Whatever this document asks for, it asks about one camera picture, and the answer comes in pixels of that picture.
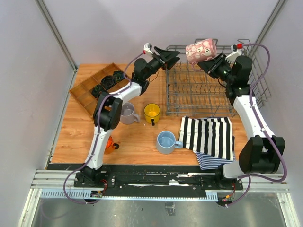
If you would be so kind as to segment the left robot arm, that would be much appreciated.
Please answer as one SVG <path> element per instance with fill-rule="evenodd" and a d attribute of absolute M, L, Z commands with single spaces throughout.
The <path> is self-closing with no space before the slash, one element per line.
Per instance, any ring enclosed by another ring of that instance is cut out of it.
<path fill-rule="evenodd" d="M 99 95 L 93 113 L 94 135 L 89 154 L 79 171 L 85 182 L 96 187 L 105 181 L 101 179 L 101 168 L 108 139 L 121 118 L 122 106 L 131 99 L 142 95 L 149 86 L 148 78 L 159 69 L 170 70 L 179 60 L 179 51 L 168 51 L 146 43 L 143 52 L 132 60 L 134 70 L 127 85 L 116 92 L 105 92 Z"/>

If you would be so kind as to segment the yellow enamel mug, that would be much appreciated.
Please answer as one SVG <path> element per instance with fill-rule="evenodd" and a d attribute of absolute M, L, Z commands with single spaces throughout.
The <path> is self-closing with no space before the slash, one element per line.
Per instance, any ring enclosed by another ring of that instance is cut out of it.
<path fill-rule="evenodd" d="M 144 107 L 143 112 L 146 122 L 152 126 L 154 126 L 160 119 L 160 107 L 157 104 L 147 104 Z"/>

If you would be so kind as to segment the pink ghost pattern mug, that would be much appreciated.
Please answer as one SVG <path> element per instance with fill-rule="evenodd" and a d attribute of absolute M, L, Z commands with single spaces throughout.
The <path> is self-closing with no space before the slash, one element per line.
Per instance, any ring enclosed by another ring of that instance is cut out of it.
<path fill-rule="evenodd" d="M 185 47 L 185 54 L 193 71 L 201 71 L 201 69 L 195 69 L 195 66 L 199 62 L 209 61 L 217 55 L 215 41 L 212 38 L 208 38 L 195 42 L 194 44 L 187 45 Z"/>

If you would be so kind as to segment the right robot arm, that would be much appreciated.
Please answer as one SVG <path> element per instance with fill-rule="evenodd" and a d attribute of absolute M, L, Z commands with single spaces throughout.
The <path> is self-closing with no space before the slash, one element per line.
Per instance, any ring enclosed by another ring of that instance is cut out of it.
<path fill-rule="evenodd" d="M 236 110 L 248 136 L 239 159 L 224 164 L 214 178 L 219 189 L 226 189 L 232 179 L 257 176 L 272 182 L 282 182 L 287 177 L 286 163 L 282 157 L 285 140 L 277 137 L 267 126 L 248 83 L 252 71 L 252 59 L 240 55 L 231 65 L 224 54 L 202 61 L 198 66 L 210 77 L 226 84 L 226 97 Z"/>

